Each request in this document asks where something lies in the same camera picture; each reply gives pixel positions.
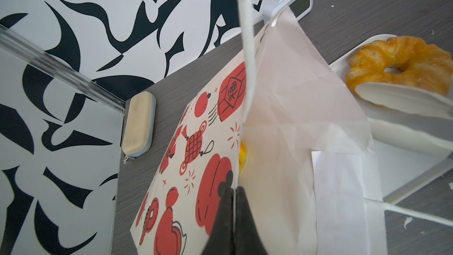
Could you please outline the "fake ring bread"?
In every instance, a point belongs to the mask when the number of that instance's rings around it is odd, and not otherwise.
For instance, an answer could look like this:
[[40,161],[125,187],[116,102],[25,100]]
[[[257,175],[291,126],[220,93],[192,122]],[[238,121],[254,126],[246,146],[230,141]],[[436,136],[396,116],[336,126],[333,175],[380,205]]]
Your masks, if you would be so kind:
[[345,81],[353,93],[364,83],[386,83],[446,96],[452,75],[449,52],[418,37],[400,36],[361,47],[350,59]]

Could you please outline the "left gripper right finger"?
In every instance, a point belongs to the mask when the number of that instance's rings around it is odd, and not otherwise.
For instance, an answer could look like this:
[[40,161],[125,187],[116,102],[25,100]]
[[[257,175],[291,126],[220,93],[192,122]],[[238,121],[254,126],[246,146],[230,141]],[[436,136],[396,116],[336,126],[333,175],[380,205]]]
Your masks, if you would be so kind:
[[235,254],[267,255],[243,187],[236,189],[235,205]]

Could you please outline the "white plastic tray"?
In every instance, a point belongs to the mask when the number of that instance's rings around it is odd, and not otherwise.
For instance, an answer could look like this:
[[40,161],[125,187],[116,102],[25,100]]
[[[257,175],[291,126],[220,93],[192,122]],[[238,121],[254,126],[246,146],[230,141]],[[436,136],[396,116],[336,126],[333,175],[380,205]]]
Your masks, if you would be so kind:
[[[371,37],[331,64],[333,71],[344,81],[350,70],[350,59],[361,47],[377,40],[385,41],[396,35],[381,34]],[[386,202],[395,204],[424,185],[449,171],[453,156],[441,159],[388,145],[373,138],[381,175],[382,192]]]

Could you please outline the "fake twisted bread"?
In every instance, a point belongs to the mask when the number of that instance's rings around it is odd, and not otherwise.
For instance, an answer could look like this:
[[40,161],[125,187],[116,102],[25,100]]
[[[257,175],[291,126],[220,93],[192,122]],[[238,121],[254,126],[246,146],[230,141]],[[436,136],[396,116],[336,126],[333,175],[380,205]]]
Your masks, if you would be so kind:
[[243,142],[241,142],[239,150],[239,172],[242,172],[246,160],[247,160],[247,147]]

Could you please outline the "beige glasses case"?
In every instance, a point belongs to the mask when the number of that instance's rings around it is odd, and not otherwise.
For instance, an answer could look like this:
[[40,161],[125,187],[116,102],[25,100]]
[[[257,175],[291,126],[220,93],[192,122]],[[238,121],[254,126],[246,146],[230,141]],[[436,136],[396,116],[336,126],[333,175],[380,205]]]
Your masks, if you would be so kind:
[[135,159],[152,145],[156,98],[150,92],[133,96],[129,103],[122,151],[126,159]]

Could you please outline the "white digital clock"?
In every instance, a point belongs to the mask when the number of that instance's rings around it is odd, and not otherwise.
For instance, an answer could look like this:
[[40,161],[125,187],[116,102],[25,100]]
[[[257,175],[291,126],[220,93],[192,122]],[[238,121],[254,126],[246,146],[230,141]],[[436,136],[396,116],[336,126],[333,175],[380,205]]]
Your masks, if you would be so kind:
[[269,22],[286,7],[289,7],[296,19],[300,20],[313,8],[313,0],[271,0],[262,6],[264,23]]

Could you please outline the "red white paper bag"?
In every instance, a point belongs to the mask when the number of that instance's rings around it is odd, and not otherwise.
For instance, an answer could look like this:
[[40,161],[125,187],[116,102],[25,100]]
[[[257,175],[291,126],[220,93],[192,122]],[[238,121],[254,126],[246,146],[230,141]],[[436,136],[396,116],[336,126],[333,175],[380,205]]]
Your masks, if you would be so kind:
[[[247,160],[239,172],[241,142]],[[201,255],[243,187],[268,255],[385,255],[367,116],[286,7],[185,107],[130,234],[138,255]]]

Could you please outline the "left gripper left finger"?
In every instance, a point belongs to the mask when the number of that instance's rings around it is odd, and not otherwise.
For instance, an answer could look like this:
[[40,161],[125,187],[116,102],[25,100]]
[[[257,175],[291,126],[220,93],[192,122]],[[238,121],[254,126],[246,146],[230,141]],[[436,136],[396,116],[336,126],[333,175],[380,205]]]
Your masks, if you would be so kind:
[[234,244],[234,190],[228,188],[223,192],[219,208],[202,255],[233,255]]

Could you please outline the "steel tongs white tips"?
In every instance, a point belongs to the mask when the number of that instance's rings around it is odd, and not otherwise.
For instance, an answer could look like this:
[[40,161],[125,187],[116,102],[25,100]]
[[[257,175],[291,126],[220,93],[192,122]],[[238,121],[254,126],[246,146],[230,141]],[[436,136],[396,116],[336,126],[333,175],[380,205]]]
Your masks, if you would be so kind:
[[451,90],[443,96],[416,87],[364,83],[355,91],[374,139],[441,159],[453,155]]

